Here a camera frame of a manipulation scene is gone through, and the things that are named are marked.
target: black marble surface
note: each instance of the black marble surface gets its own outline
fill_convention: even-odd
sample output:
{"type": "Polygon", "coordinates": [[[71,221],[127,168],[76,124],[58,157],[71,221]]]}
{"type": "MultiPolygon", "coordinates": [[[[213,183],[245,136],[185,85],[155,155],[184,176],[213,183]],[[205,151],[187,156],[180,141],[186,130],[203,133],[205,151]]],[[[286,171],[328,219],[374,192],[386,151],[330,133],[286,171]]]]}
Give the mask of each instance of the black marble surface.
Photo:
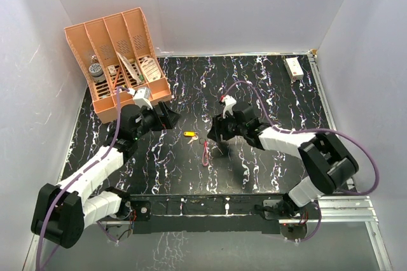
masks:
{"type": "MultiPolygon", "coordinates": [[[[97,192],[108,186],[146,195],[284,193],[291,189],[305,177],[302,163],[295,157],[252,148],[236,137],[222,145],[209,141],[209,166],[204,167],[204,147],[198,141],[188,144],[190,139],[183,136],[184,131],[194,131],[206,137],[211,117],[222,111],[217,101],[237,80],[258,88],[270,117],[281,127],[328,127],[307,56],[298,56],[305,75],[295,83],[291,83],[283,60],[281,55],[159,59],[173,93],[170,106],[182,117],[174,130],[145,135],[134,157],[97,192]]],[[[230,95],[252,103],[256,114],[263,117],[250,88],[237,85],[230,95]]],[[[96,117],[87,91],[63,178],[96,153],[111,126],[96,117]]]]}

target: red cable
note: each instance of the red cable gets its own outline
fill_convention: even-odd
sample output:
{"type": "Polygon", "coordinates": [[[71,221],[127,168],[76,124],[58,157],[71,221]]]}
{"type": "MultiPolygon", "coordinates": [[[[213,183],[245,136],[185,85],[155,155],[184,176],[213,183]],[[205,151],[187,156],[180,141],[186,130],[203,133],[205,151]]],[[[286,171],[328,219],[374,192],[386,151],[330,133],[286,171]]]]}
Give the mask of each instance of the red cable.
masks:
{"type": "Polygon", "coordinates": [[[120,72],[121,72],[121,66],[119,66],[119,69],[116,72],[116,79],[114,80],[114,83],[113,83],[113,90],[116,90],[116,85],[117,85],[117,81],[119,80],[120,72]]]}
{"type": "Polygon", "coordinates": [[[304,214],[305,214],[304,212],[301,213],[301,219],[300,219],[300,222],[298,223],[298,225],[303,224],[304,214]]]}
{"type": "Polygon", "coordinates": [[[203,144],[202,165],[205,167],[209,165],[208,142],[206,140],[203,144]]]}
{"type": "Polygon", "coordinates": [[[129,220],[130,220],[130,226],[133,225],[133,222],[137,219],[137,214],[134,211],[134,216],[133,216],[133,220],[132,220],[132,215],[130,215],[129,220]]]}
{"type": "Polygon", "coordinates": [[[307,223],[307,221],[308,221],[308,212],[307,212],[307,216],[305,217],[305,221],[303,222],[303,225],[304,225],[305,223],[307,223]]]}

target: white enclosure wall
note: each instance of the white enclosure wall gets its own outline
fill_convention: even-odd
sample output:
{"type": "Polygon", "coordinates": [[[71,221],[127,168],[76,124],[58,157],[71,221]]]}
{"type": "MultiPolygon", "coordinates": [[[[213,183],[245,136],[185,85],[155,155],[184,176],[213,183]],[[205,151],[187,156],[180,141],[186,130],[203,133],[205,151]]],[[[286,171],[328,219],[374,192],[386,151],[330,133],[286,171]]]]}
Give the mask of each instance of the white enclosure wall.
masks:
{"type": "Polygon", "coordinates": [[[318,48],[343,0],[61,0],[74,24],[144,10],[157,54],[318,48]]]}
{"type": "Polygon", "coordinates": [[[38,190],[64,164],[85,82],[59,0],[0,6],[0,270],[21,270],[38,190]]]}
{"type": "MultiPolygon", "coordinates": [[[[318,52],[340,130],[360,139],[381,173],[372,201],[395,270],[406,270],[407,0],[345,0],[318,52]]],[[[359,188],[372,184],[360,164],[359,188]]]]}

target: purple cable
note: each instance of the purple cable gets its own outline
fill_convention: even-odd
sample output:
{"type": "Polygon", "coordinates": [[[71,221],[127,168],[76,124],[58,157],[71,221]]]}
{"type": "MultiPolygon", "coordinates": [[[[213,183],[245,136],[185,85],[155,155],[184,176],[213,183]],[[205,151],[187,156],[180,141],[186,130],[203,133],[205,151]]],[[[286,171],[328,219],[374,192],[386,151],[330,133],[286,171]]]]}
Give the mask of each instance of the purple cable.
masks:
{"type": "Polygon", "coordinates": [[[100,221],[96,221],[97,225],[99,226],[99,228],[106,234],[106,236],[113,242],[118,242],[119,240],[111,235],[103,226],[102,223],[100,223],[100,221]]]}
{"type": "Polygon", "coordinates": [[[321,225],[321,221],[322,221],[322,213],[321,213],[321,208],[319,207],[318,204],[316,203],[312,203],[312,205],[318,210],[318,222],[317,222],[317,226],[315,227],[315,230],[307,237],[305,237],[304,239],[302,239],[302,241],[307,241],[310,240],[319,230],[319,227],[321,225]]]}
{"type": "Polygon", "coordinates": [[[263,104],[263,101],[261,100],[260,95],[258,94],[256,88],[254,86],[252,86],[250,83],[246,82],[246,81],[236,81],[234,84],[232,84],[224,93],[224,95],[228,95],[228,92],[238,83],[245,83],[246,85],[248,85],[253,92],[256,94],[256,97],[259,100],[260,103],[260,107],[263,110],[265,117],[267,119],[267,121],[269,122],[269,124],[272,126],[272,128],[278,132],[284,133],[284,134],[301,134],[301,133],[325,133],[325,132],[330,132],[333,134],[336,134],[338,136],[343,137],[344,139],[347,139],[348,141],[350,141],[351,143],[355,144],[358,148],[360,148],[360,150],[363,151],[363,153],[367,156],[367,158],[369,159],[369,161],[371,162],[372,166],[373,166],[373,170],[375,171],[375,182],[373,183],[373,186],[366,190],[366,191],[362,191],[362,192],[357,192],[357,191],[348,191],[348,190],[341,190],[343,193],[349,194],[349,195],[358,195],[358,196],[366,196],[369,195],[372,191],[374,191],[378,184],[379,184],[379,180],[380,180],[380,175],[379,175],[379,170],[378,170],[378,166],[375,162],[375,160],[373,159],[373,156],[371,155],[371,153],[358,141],[356,141],[355,139],[351,138],[349,135],[344,134],[343,132],[337,131],[337,130],[332,130],[332,129],[306,129],[306,130],[285,130],[282,128],[279,128],[278,126],[276,126],[276,124],[270,119],[270,117],[268,117],[267,115],[267,110],[265,108],[265,105],[263,104]]]}
{"type": "MultiPolygon", "coordinates": [[[[116,120],[116,130],[114,131],[114,136],[112,139],[112,143],[110,144],[109,148],[107,149],[106,153],[104,155],[102,155],[102,157],[100,158],[101,160],[103,160],[105,157],[107,157],[107,155],[109,154],[109,152],[112,150],[114,143],[117,140],[118,134],[119,134],[119,127],[120,127],[120,95],[119,92],[120,90],[124,90],[128,92],[128,89],[125,87],[117,87],[116,88],[116,97],[117,97],[117,120],[116,120]]],[[[96,165],[97,163],[99,163],[98,160],[94,161],[92,164],[90,164],[84,171],[83,173],[86,173],[89,169],[91,169],[94,165],[96,165]]],[[[39,240],[38,240],[38,248],[37,248],[37,255],[36,255],[36,270],[37,271],[41,271],[42,269],[45,268],[46,264],[49,262],[49,260],[51,259],[51,257],[55,254],[55,252],[57,251],[58,247],[55,247],[54,250],[51,252],[50,256],[48,257],[48,259],[46,260],[46,263],[41,266],[41,252],[43,250],[43,242],[44,242],[44,236],[45,236],[45,230],[46,227],[48,226],[48,222],[50,221],[51,218],[51,214],[53,209],[55,208],[55,206],[58,204],[59,199],[62,197],[62,195],[68,190],[68,188],[70,188],[80,177],[82,176],[82,174],[78,174],[71,182],[69,182],[60,192],[59,194],[55,197],[55,199],[53,200],[53,202],[50,205],[50,208],[48,209],[48,212],[46,213],[44,222],[43,222],[43,226],[41,227],[41,232],[39,234],[39,240]]]]}

